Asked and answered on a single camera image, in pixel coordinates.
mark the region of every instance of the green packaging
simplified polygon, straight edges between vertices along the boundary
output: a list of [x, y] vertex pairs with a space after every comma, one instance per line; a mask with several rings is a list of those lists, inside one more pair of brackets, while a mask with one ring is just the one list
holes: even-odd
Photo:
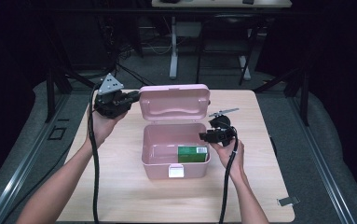
[[206, 162], [208, 148], [206, 146], [178, 146], [178, 162]]

